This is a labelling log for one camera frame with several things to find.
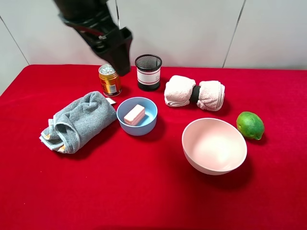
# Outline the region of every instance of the red tablecloth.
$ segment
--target red tablecloth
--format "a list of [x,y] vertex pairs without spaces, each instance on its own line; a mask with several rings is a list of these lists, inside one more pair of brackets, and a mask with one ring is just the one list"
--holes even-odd
[[[172,75],[219,80],[218,112],[195,104],[170,108]],[[115,121],[76,154],[50,151],[38,139],[47,119],[73,100],[102,91],[98,66],[32,65],[0,97],[1,230],[302,230],[307,228],[307,71],[162,68],[162,86],[138,89],[136,70],[122,77],[127,98],[158,107],[154,130],[127,135]],[[242,111],[265,124],[247,141],[236,170],[209,176],[186,160],[181,135],[202,117],[236,125]]]

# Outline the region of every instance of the black mesh cup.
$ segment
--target black mesh cup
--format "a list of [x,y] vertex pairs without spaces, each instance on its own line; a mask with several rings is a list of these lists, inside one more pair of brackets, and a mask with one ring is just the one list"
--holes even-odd
[[156,55],[144,54],[135,59],[138,86],[144,91],[154,91],[160,86],[162,60]]

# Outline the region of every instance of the lime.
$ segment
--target lime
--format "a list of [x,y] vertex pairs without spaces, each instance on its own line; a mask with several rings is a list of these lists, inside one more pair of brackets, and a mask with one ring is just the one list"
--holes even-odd
[[251,112],[242,112],[236,120],[240,133],[251,139],[260,140],[264,133],[264,124],[260,117]]

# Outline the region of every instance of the soap bar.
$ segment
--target soap bar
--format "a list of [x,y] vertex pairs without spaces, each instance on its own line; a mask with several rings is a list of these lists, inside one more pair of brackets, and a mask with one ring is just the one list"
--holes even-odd
[[124,121],[127,125],[136,126],[145,116],[145,108],[137,104],[125,117]]

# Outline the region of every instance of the light blue bowl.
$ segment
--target light blue bowl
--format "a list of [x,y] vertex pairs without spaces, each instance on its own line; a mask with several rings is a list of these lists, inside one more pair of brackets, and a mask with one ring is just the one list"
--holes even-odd
[[[137,104],[145,108],[145,117],[137,124],[137,126],[127,125],[124,116],[129,113]],[[142,136],[150,131],[157,122],[158,108],[152,100],[145,97],[132,97],[125,100],[117,109],[117,118],[123,130],[133,136]]]

